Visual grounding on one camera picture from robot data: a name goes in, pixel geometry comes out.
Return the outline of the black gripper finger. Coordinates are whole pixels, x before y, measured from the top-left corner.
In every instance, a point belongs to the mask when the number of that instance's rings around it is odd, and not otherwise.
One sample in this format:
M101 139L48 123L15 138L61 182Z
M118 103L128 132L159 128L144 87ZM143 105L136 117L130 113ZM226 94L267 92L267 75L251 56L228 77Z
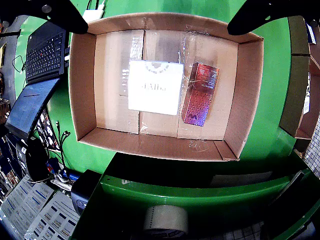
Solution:
M232 36L245 35L271 21L302 16L311 27L320 24L318 0L247 0L227 26Z
M69 0L16 0L18 15L41 18L75 34L85 34L88 23Z

